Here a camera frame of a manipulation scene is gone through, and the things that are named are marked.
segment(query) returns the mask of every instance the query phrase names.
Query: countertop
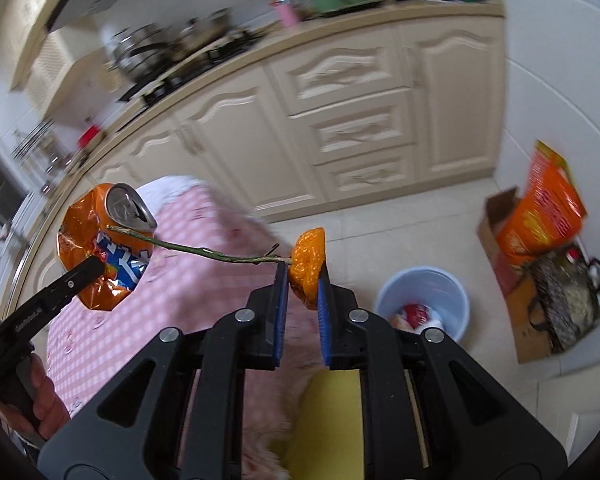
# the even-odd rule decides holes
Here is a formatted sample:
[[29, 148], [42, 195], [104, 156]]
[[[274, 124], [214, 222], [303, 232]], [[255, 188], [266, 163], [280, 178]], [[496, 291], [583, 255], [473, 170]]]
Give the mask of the countertop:
[[24, 278], [29, 272], [36, 251], [42, 243], [42, 239], [45, 237], [51, 223], [56, 215], [58, 215], [63, 203], [69, 196], [69, 193], [72, 192], [78, 181], [114, 147], [119, 145], [134, 132], [138, 131], [149, 121], [156, 118], [159, 114], [223, 77], [297, 46], [323, 40], [324, 38], [328, 38], [335, 34], [358, 30], [360, 28], [421, 18], [442, 18], [445, 16], [493, 16], [503, 18], [505, 17], [505, 9], [502, 0], [488, 0], [476, 4], [436, 2], [433, 0], [411, 0], [409, 2], [386, 4], [377, 9], [352, 12], [335, 18], [316, 19], [310, 22], [304, 22], [296, 27], [282, 29], [269, 34], [250, 51], [241, 54], [209, 72], [206, 72], [199, 78], [194, 79], [126, 125], [124, 124], [128, 122], [130, 117], [128, 115], [125, 117], [123, 114], [119, 119], [113, 121], [109, 125], [107, 137], [97, 146], [94, 152], [91, 153], [84, 165], [73, 174], [66, 176], [53, 195], [49, 198], [45, 207], [46, 215], [37, 222], [37, 225], [32, 230], [32, 232], [37, 232], [37, 234], [31, 241], [30, 250], [25, 257], [25, 261], [19, 266], [21, 269], [19, 274], [14, 277], [14, 289], [6, 309], [6, 314], [9, 314], [15, 309]]

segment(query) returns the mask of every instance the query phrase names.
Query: gingham fabric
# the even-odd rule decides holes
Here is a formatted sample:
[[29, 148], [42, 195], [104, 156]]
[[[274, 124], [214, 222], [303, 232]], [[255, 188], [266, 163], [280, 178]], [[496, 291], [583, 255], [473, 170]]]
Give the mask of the gingham fabric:
[[[157, 215], [158, 238], [225, 254], [264, 254], [275, 236], [204, 185], [184, 192]], [[289, 254], [282, 247], [281, 254]], [[147, 342], [167, 326], [184, 333], [210, 328], [246, 304], [250, 292], [273, 283], [275, 264], [226, 264], [156, 248], [136, 290], [112, 312], [88, 310], [75, 298], [52, 323], [47, 367], [56, 391], [75, 415]], [[245, 478], [280, 478], [269, 439], [285, 438], [309, 378], [320, 368], [315, 312], [289, 295], [282, 366], [248, 370], [244, 396]]]

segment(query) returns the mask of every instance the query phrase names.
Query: silver screw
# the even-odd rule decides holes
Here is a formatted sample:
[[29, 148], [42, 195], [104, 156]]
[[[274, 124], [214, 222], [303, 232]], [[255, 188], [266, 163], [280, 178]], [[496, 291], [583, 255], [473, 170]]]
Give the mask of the silver screw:
[[178, 332], [177, 328], [170, 326], [168, 328], [163, 328], [160, 331], [160, 341], [163, 343], [173, 343], [177, 338], [180, 337], [180, 332]]
[[349, 319], [354, 323], [364, 323], [367, 319], [369, 319], [369, 313], [366, 310], [357, 308], [356, 310], [349, 312]]
[[430, 343], [442, 343], [445, 338], [445, 333], [439, 328], [429, 328], [424, 333], [424, 339]]
[[240, 321], [241, 323], [247, 323], [252, 321], [256, 317], [256, 313], [250, 308], [241, 308], [238, 312], [235, 313], [235, 319]]

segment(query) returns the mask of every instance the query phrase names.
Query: yellow cloth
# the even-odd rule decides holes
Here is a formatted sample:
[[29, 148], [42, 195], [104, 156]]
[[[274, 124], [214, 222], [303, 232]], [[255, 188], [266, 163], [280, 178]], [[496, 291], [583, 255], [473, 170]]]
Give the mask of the yellow cloth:
[[282, 465], [292, 480], [364, 480], [360, 375], [318, 373], [302, 396]]

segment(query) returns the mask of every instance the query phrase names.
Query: green stem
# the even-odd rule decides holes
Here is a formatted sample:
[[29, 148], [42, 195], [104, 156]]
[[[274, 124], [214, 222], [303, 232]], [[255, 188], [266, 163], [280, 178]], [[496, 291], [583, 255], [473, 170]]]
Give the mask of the green stem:
[[254, 258], [241, 258], [240, 256], [227, 256], [226, 254], [219, 253], [217, 251], [213, 251], [211, 249], [207, 249], [206, 247], [188, 247], [185, 245], [172, 244], [170, 242], [164, 242], [162, 240], [158, 240], [157, 238], [152, 238], [151, 236], [143, 235], [138, 231], [134, 231], [133, 229], [128, 229], [126, 227], [119, 227], [117, 225], [108, 225], [107, 229], [113, 231], [115, 233], [119, 233], [121, 235], [131, 236], [133, 238], [137, 238], [138, 240], [142, 240], [143, 242], [148, 242], [158, 247], [163, 247], [165, 249], [170, 249], [172, 251], [180, 251], [181, 253], [189, 253], [189, 254], [197, 254], [198, 256], [203, 256], [205, 258], [210, 258], [211, 260], [217, 260], [218, 262], [226, 262], [229, 264], [264, 264], [264, 263], [284, 263], [287, 265], [291, 265], [291, 258], [283, 258], [282, 256], [278, 256], [277, 254], [269, 254], [266, 256], [256, 256]]

